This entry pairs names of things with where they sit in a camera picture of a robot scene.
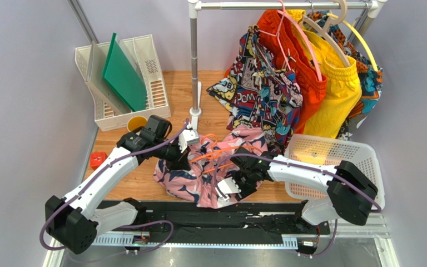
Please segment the pink shark print shorts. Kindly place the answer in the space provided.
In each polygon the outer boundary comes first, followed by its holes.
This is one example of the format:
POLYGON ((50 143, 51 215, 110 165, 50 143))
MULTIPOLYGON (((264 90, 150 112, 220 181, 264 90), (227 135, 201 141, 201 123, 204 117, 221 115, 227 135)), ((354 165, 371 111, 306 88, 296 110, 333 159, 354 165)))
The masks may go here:
MULTIPOLYGON (((248 130, 262 134, 267 146, 265 134, 260 128, 239 126, 233 131, 239 131, 241 135, 244 135, 248 130)), ((202 174, 198 167, 191 164, 190 167, 190 171, 169 170, 165 160, 158 160, 153 179, 164 187, 169 195, 192 201, 197 207, 220 209, 238 203, 234 196, 230 196, 228 200, 222 199, 215 189, 218 182, 233 177, 233 174, 239 169, 236 165, 233 164, 230 170, 220 170, 215 167, 211 174, 202 174)))

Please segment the orange plastic hanger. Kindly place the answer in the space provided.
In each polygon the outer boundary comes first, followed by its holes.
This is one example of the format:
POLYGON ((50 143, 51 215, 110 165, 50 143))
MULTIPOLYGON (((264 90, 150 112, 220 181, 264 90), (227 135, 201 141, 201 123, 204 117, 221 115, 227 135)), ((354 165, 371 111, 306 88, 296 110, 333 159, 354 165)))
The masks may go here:
POLYGON ((220 161, 234 154, 241 147, 256 155, 267 150, 263 135, 250 130, 244 135, 239 131, 233 131, 222 140, 214 133, 208 133, 201 136, 198 144, 190 147, 188 161, 191 165, 198 167, 202 174, 213 173, 215 167, 220 170, 230 170, 233 166, 230 160, 223 163, 220 161))

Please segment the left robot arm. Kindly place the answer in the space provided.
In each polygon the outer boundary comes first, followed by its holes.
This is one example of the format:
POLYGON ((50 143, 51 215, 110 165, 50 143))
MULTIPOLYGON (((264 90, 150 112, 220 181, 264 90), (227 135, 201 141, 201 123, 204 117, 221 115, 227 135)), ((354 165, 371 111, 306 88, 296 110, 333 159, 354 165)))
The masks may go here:
POLYGON ((109 192, 144 161, 156 157, 178 169, 188 169, 188 147, 199 141, 193 124, 186 120, 171 138, 172 123, 152 115, 144 126, 124 134, 108 158, 84 182, 45 203, 46 221, 39 242, 47 250, 68 249, 78 255, 98 236, 116 229, 143 229, 154 225, 146 218, 146 207, 133 198, 100 209, 109 192))

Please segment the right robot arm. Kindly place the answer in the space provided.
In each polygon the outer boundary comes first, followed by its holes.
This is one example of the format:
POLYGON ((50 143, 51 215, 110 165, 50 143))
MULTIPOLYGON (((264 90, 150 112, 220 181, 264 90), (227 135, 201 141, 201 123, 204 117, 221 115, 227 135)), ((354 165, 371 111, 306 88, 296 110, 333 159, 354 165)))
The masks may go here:
POLYGON ((315 165, 289 159, 275 152, 256 155, 241 147, 232 155, 238 168, 235 182, 241 190, 257 181, 289 182, 325 194, 307 198, 296 214, 310 225, 343 219, 363 226, 372 212, 380 211, 376 202, 379 189, 350 161, 338 165, 315 165))

